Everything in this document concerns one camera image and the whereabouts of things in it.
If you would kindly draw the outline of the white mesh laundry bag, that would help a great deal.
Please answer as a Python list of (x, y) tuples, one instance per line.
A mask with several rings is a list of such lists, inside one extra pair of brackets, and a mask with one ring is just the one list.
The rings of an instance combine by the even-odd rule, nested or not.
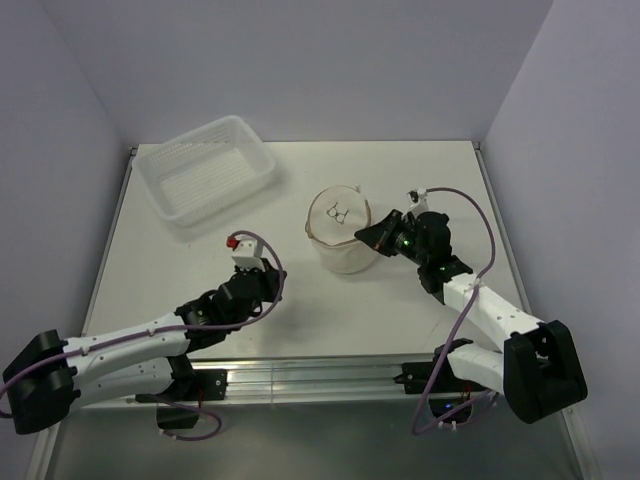
[(368, 199), (358, 185), (336, 185), (319, 192), (306, 217), (305, 233), (317, 251), (321, 265), (339, 275), (369, 268), (375, 253), (355, 238), (373, 224)]

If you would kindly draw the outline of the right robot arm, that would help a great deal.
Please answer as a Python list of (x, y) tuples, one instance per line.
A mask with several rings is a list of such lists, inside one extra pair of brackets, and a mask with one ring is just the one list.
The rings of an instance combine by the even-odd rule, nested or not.
[(401, 255), (415, 263), (422, 288), (495, 346), (489, 350), (451, 332), (434, 352), (423, 395), (436, 385), (452, 390), (469, 382), (503, 396), (527, 424), (585, 400), (588, 387), (569, 328), (522, 311), (484, 285), (454, 255), (448, 223), (442, 213), (414, 216), (394, 210), (355, 234), (385, 257)]

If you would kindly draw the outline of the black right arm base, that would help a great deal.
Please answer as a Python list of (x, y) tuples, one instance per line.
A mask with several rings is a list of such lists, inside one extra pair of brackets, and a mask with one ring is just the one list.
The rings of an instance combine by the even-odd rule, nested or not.
[[(395, 376), (393, 381), (403, 386), (406, 395), (421, 395), (434, 366), (435, 361), (405, 362), (401, 365), (401, 373)], [(430, 413), (434, 418), (438, 418), (484, 390), (485, 387), (475, 382), (454, 377), (450, 367), (445, 363), (429, 395)]]

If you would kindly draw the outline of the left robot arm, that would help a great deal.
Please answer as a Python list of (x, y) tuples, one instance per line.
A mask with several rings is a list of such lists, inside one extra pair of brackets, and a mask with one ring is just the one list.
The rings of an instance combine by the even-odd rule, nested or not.
[(63, 339), (42, 332), (2, 373), (2, 412), (19, 435), (37, 433), (85, 406), (129, 395), (183, 399), (195, 386), (188, 354), (270, 313), (286, 272), (237, 268), (218, 288), (148, 323), (110, 334)]

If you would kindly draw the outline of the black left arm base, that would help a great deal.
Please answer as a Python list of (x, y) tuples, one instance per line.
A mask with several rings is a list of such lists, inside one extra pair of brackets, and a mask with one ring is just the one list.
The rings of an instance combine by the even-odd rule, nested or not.
[(179, 393), (142, 394), (135, 397), (140, 404), (156, 405), (156, 425), (161, 432), (186, 435), (191, 433), (199, 420), (210, 419), (202, 412), (208, 402), (225, 399), (228, 372), (225, 369), (197, 369), (187, 389)]

